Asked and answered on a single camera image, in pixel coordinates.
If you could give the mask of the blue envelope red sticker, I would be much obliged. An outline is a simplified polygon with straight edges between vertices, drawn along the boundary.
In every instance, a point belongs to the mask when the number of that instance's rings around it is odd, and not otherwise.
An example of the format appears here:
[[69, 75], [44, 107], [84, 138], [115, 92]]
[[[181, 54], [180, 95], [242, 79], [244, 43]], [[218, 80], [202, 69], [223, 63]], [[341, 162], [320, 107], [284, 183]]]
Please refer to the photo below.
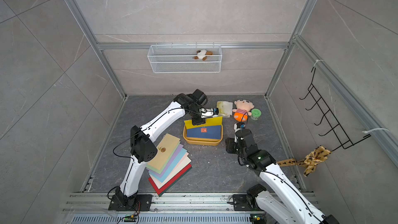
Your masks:
[[222, 125], [191, 128], [186, 131], [186, 137], [190, 139], [219, 140], [222, 135]]

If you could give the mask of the yellow plastic storage box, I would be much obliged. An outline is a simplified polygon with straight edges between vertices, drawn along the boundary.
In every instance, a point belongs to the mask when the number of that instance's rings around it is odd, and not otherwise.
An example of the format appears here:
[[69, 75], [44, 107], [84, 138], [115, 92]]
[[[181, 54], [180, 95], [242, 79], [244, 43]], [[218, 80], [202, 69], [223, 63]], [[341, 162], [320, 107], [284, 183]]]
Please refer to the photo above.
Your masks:
[[191, 120], [184, 121], [183, 138], [192, 145], [217, 146], [223, 139], [223, 125], [210, 121], [201, 125], [193, 125]]

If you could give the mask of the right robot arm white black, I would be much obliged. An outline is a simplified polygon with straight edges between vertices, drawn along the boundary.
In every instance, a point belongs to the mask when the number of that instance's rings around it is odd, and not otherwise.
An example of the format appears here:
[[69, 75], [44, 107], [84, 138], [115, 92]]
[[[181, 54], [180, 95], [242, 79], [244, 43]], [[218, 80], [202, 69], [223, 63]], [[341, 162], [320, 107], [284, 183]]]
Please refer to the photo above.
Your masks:
[[237, 155], [238, 164], [254, 171], [279, 197], [275, 200], [260, 184], [247, 190], [252, 209], [270, 214], [280, 224], [337, 224], [307, 200], [266, 150], [259, 149], [249, 129], [236, 128], [234, 138], [226, 139], [226, 151]]

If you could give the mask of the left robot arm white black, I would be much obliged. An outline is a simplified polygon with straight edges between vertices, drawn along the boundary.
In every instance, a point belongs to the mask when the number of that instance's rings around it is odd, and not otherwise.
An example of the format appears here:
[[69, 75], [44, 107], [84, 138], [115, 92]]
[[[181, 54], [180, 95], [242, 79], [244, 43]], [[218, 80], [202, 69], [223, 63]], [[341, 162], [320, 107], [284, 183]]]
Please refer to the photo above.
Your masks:
[[135, 125], [131, 128], [129, 167], [121, 185], [115, 188], [112, 201], [126, 204], [135, 199], [146, 164], [158, 153], [154, 142], [171, 124], [186, 114], [191, 116], [193, 124], [203, 124], [205, 119], [218, 114], [217, 110], [207, 110], [204, 107], [206, 103], [207, 96], [199, 89], [191, 94], [181, 93], [154, 119], [141, 127]]

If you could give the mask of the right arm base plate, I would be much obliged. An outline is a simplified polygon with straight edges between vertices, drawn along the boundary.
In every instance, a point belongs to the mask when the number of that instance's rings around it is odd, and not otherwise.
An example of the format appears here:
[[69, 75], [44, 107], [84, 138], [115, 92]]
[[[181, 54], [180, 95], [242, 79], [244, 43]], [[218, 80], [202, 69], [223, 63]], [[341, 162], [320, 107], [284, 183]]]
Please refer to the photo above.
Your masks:
[[232, 196], [232, 205], [235, 211], [256, 211], [256, 206], [252, 203], [249, 195], [234, 194]]

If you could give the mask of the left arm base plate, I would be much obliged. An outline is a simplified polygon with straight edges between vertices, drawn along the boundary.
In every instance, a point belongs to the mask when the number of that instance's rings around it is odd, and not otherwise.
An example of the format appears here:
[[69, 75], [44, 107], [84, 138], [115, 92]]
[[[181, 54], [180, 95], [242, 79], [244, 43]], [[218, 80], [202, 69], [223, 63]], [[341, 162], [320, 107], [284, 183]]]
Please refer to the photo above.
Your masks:
[[152, 202], [152, 195], [133, 195], [126, 198], [114, 195], [109, 204], [109, 211], [149, 211]]

